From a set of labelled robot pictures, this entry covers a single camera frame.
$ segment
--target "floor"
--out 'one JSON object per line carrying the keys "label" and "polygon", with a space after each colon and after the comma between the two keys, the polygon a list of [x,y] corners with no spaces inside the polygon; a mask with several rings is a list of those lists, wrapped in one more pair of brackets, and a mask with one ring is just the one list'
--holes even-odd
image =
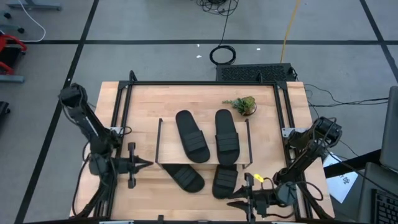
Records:
{"label": "floor", "polygon": [[[0,83],[0,100],[12,113],[0,130],[0,220],[14,223],[67,218],[85,142],[57,106],[57,95],[71,82],[83,85],[95,104],[101,82],[139,80],[214,80],[208,59],[221,39],[225,17],[203,12],[195,1],[57,0],[61,11],[29,11],[47,30],[44,41],[28,45],[17,73],[24,84]],[[241,1],[229,18],[225,39],[237,52],[235,64],[277,63],[295,1]],[[300,81],[332,92],[340,101],[386,97],[397,85],[398,20],[395,0],[303,0],[290,31],[285,62]],[[0,10],[25,34],[39,39],[42,31],[22,10]],[[217,61],[229,60],[217,52]],[[316,105],[332,104],[330,96],[310,86]],[[343,138],[357,154],[379,149],[386,105],[318,108],[336,117]],[[354,157],[344,145],[333,152]],[[45,158],[31,197],[23,200],[36,160]],[[334,201],[338,217],[355,219],[360,182],[343,204]]]}

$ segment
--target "slipper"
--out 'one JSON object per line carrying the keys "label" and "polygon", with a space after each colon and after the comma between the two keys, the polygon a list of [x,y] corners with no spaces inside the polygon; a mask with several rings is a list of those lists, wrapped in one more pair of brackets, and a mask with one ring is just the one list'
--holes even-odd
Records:
{"label": "slipper", "polygon": [[195,193],[205,186],[205,180],[188,164],[162,164],[173,180],[186,192]]}
{"label": "slipper", "polygon": [[218,165],[213,181],[213,196],[218,199],[230,197],[234,193],[237,178],[236,165]]}
{"label": "slipper", "polygon": [[185,154],[192,162],[202,163],[210,159],[210,151],[202,131],[191,112],[183,110],[175,115],[178,132]]}
{"label": "slipper", "polygon": [[233,165],[239,158],[239,138],[231,112],[226,109],[216,113],[216,143],[218,162]]}

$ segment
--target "white paper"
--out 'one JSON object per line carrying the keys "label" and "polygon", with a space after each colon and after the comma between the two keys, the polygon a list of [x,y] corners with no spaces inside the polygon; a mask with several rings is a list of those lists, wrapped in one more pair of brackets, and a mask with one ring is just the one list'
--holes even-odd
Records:
{"label": "white paper", "polygon": [[[330,166],[332,164],[339,163],[341,160],[338,156],[335,156],[338,160],[332,158],[330,155],[323,161],[323,167]],[[329,193],[340,203],[344,202],[344,199],[347,197],[349,190],[354,185],[354,182],[358,174],[355,172],[346,173],[344,175],[340,175],[337,177],[327,178],[326,181],[329,187]]]}

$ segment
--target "wooden table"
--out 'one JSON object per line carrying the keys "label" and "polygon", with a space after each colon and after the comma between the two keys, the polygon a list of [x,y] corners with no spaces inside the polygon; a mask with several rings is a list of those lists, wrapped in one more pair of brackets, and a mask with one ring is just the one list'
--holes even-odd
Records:
{"label": "wooden table", "polygon": [[[111,123],[117,87],[118,82],[102,84],[95,113],[104,126],[109,126]],[[312,125],[312,119],[303,83],[288,83],[288,88],[296,127],[309,128]],[[244,172],[272,178],[286,164],[275,107],[275,96],[271,86],[133,86],[127,117],[127,126],[132,128],[132,133],[124,137],[121,156],[128,157],[127,143],[135,142],[136,155],[154,161],[159,118],[172,121],[180,110],[191,111],[200,128],[210,123],[214,124],[215,113],[222,108],[231,110],[235,123],[243,123],[247,117],[242,117],[236,110],[232,110],[230,105],[223,105],[221,102],[245,96],[255,97],[257,103],[257,111],[249,117],[253,163],[244,171],[241,166],[238,166],[239,175],[235,190],[244,184]],[[122,99],[120,111],[123,110],[125,97],[122,96]],[[288,127],[283,100],[282,109]],[[121,114],[119,113],[118,124],[120,124]],[[216,168],[216,155],[211,154],[209,163],[194,164],[193,167],[205,180],[205,188],[196,194],[188,194],[183,191],[168,173],[156,164],[141,170],[136,175],[137,185],[134,189],[127,188],[127,175],[119,175],[111,218],[115,220],[156,220],[158,215],[164,215],[165,220],[245,221],[246,216],[242,210],[226,205],[229,200],[218,200],[212,196],[211,186]],[[320,159],[317,159],[305,171],[305,176],[307,181],[314,183],[323,192],[325,199],[319,204],[329,215],[334,216]],[[98,176],[91,175],[86,168],[81,176],[76,198],[77,211],[87,204],[95,193],[98,183]],[[265,182],[264,188],[269,187],[271,185]],[[260,188],[258,181],[255,182],[254,188]],[[314,197],[319,197],[319,193],[315,189],[308,188]],[[305,212],[302,200],[299,201],[299,205],[303,217]],[[268,213],[279,215],[288,215],[291,212],[292,207],[271,206],[268,209]],[[267,217],[266,220],[281,220],[281,218]]]}

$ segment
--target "black device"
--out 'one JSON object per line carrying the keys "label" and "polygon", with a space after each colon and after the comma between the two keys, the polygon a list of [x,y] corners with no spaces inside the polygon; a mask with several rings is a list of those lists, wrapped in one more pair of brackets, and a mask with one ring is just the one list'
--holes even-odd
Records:
{"label": "black device", "polygon": [[268,63],[253,65],[218,65],[216,81],[264,81],[294,82],[296,73],[290,63]]}
{"label": "black device", "polygon": [[372,223],[397,224],[398,199],[381,190],[372,189]]}
{"label": "black device", "polygon": [[132,189],[136,185],[134,174],[142,168],[152,165],[153,162],[140,159],[134,155],[136,148],[134,142],[128,144],[129,158],[112,157],[113,151],[121,147],[123,134],[105,128],[101,124],[88,105],[86,90],[82,86],[74,83],[61,90],[58,98],[65,116],[80,128],[90,142],[90,154],[87,158],[88,166],[91,174],[98,175],[101,180],[99,189],[90,203],[77,215],[77,217],[87,217],[97,201],[106,192],[106,187],[109,186],[108,183],[112,178],[116,178],[117,174],[128,173],[128,187]]}
{"label": "black device", "polygon": [[254,210],[264,218],[268,216],[266,209],[270,205],[285,207],[293,204],[297,198],[296,189],[293,186],[297,183],[318,217],[332,219],[312,197],[305,186],[306,183],[297,180],[297,177],[303,174],[305,169],[327,148],[335,146],[340,140],[341,134],[341,126],[325,117],[315,120],[311,128],[302,133],[292,129],[290,134],[284,138],[285,150],[297,149],[300,154],[291,165],[281,169],[273,176],[272,180],[278,187],[276,189],[252,190],[253,178],[250,174],[245,174],[246,186],[242,186],[230,198],[243,197],[248,201],[230,202],[227,205],[244,210],[247,220],[254,223],[256,221]]}

